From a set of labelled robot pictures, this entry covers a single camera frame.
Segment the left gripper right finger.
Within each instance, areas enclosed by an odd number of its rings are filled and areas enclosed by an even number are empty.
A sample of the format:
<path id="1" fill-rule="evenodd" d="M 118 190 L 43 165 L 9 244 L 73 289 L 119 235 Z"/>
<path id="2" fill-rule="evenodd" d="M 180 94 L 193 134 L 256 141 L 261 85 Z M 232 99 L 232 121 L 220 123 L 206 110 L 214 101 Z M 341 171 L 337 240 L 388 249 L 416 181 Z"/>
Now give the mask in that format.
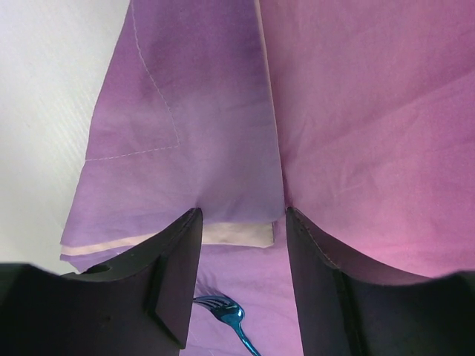
<path id="1" fill-rule="evenodd" d="M 391 267 L 286 211 L 306 355 L 472 355 L 474 273 L 429 278 Z"/>

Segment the purple printed placemat cloth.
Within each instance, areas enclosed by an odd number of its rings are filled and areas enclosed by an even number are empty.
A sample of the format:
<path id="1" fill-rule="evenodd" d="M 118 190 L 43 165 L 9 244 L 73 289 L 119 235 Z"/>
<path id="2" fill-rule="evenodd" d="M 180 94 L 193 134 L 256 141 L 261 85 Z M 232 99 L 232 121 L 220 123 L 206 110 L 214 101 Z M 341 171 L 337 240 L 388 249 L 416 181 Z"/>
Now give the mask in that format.
<path id="1" fill-rule="evenodd" d="M 200 294 L 304 354 L 286 211 L 391 267 L 474 273 L 472 1 L 131 1 L 62 235 L 80 271 L 203 212 Z"/>

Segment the blue metallic fork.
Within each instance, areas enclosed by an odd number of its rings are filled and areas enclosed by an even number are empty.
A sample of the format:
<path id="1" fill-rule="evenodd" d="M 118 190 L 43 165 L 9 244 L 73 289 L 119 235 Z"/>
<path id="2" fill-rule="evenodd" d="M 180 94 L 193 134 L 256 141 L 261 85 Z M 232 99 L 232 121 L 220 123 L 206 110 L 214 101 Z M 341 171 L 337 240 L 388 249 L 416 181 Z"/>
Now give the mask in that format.
<path id="1" fill-rule="evenodd" d="M 217 320 L 229 326 L 252 355 L 261 356 L 242 328 L 245 311 L 240 304 L 226 295 L 199 296 L 195 297 L 193 302 L 207 309 Z"/>

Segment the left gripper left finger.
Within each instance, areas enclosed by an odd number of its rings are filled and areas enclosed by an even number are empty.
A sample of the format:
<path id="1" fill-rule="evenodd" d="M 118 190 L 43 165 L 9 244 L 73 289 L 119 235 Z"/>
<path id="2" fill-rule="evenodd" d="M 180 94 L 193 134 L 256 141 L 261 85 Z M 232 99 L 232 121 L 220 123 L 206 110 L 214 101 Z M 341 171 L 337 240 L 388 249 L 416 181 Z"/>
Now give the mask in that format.
<path id="1" fill-rule="evenodd" d="M 3 355 L 178 355 L 186 347 L 203 215 L 81 274 L 1 265 Z"/>

